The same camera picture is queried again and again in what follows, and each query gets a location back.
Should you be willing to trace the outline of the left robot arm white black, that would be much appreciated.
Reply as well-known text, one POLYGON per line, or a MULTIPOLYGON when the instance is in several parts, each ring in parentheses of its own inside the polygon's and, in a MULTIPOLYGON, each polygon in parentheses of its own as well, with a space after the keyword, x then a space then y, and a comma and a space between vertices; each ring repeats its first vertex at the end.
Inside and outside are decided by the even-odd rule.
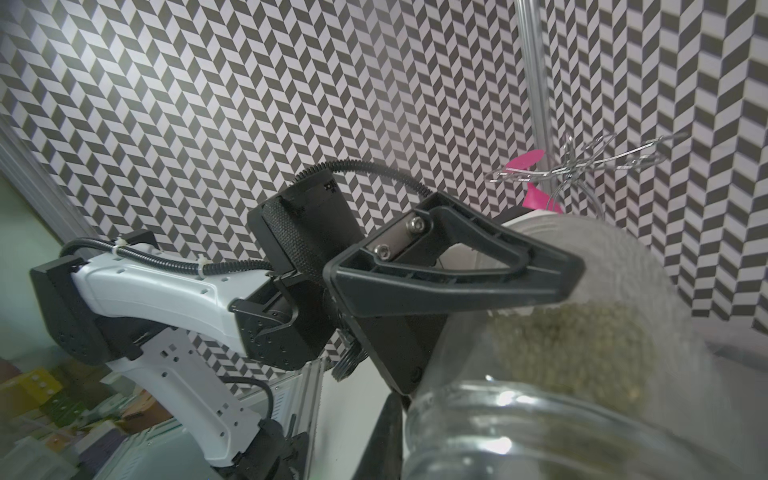
POLYGON ((360 160, 305 169, 247 223, 263 259, 187 261, 137 230, 74 239, 30 272, 54 341, 151 393, 225 479, 298 479, 310 437, 244 406, 191 333, 295 371, 343 331, 350 346, 334 377, 371 359, 391 390, 358 470, 396 479, 402 415, 447 318, 563 302, 585 270, 575 254, 360 160))

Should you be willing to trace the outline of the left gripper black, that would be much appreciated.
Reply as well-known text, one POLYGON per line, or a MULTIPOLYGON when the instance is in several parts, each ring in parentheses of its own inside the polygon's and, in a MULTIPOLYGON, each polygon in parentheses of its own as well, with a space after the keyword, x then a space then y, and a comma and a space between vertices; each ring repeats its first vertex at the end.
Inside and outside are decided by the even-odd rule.
POLYGON ((559 303, 584 272, 581 257, 437 192, 342 250, 323 280, 387 385, 409 396, 450 314, 559 303))

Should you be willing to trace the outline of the glass jar with beans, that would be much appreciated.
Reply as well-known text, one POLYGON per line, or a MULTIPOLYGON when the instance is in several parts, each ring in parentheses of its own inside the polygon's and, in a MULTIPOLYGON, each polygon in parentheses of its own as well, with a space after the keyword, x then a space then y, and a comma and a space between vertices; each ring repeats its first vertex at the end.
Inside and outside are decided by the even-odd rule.
POLYGON ((531 213, 512 231, 575 253, 544 306, 452 316, 405 422, 406 479, 763 479, 767 356, 696 324, 636 238, 531 213))

